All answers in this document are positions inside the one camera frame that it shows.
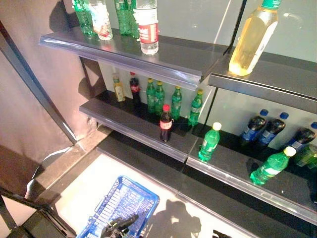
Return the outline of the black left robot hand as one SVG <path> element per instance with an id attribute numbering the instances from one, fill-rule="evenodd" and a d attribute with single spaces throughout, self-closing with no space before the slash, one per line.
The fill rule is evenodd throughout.
<path id="1" fill-rule="evenodd" d="M 108 223 L 101 232 L 101 238 L 122 238 L 129 231 L 128 227 L 131 226 L 139 218 L 138 214 L 132 214 L 129 218 L 124 219 L 118 217 Z"/>

